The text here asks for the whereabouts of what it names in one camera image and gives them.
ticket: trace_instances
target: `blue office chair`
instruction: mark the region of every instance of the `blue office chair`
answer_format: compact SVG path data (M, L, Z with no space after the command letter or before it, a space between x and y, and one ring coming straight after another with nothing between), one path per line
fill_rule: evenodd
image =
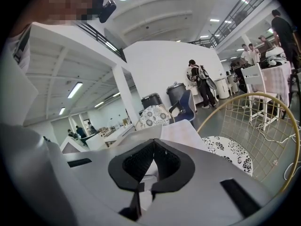
M193 125L196 113L191 90L186 90L180 100L169 109L169 112L172 113L175 108L180 110L180 113L174 118L175 122L188 120Z

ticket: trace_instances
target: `pink tablecloth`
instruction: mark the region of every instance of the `pink tablecloth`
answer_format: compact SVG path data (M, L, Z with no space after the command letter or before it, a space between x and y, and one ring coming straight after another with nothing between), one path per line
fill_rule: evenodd
M290 74L291 65L289 62L285 65L262 70L266 91L280 95L280 99L287 106L289 106L289 87L287 80ZM254 91L263 91L262 86L254 86L253 89Z

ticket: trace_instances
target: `checkered tablecloth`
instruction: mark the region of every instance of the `checkered tablecloth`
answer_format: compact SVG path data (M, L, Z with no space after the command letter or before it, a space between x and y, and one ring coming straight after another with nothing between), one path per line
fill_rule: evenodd
M289 87L287 80L290 74L291 65L289 62L281 66L262 70L266 91L280 95L280 99L287 106L289 106ZM263 91L263 86L253 86L253 90L254 92Z
M202 138L188 120L163 126L160 139L191 146L207 152L209 151Z

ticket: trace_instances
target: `railing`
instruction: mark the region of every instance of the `railing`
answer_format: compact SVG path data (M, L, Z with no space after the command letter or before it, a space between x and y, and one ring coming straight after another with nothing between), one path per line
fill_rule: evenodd
M216 47L222 42L263 1L264 0L239 0L210 38L213 46Z
M116 46L114 46L110 41L106 39L101 33L99 33L94 27L92 27L90 24L86 22L80 22L76 23L76 25L81 28L83 31L85 31L89 36L91 36L93 39L95 39L97 42L104 45L107 49L112 51L114 54L119 56L123 61L127 62L126 57L123 53L123 49L118 49Z

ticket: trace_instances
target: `black strap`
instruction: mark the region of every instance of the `black strap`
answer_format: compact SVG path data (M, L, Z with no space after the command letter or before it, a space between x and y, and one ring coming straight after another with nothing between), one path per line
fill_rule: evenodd
M22 35L21 39L20 39L20 42L17 46L17 49L16 49L16 52L14 54L14 59L16 60L17 64L20 63L20 59L24 53L24 49L28 43L28 40L29 40L29 36L30 36L30 31L31 31L31 26L29 26L27 29L26 29L26 32Z

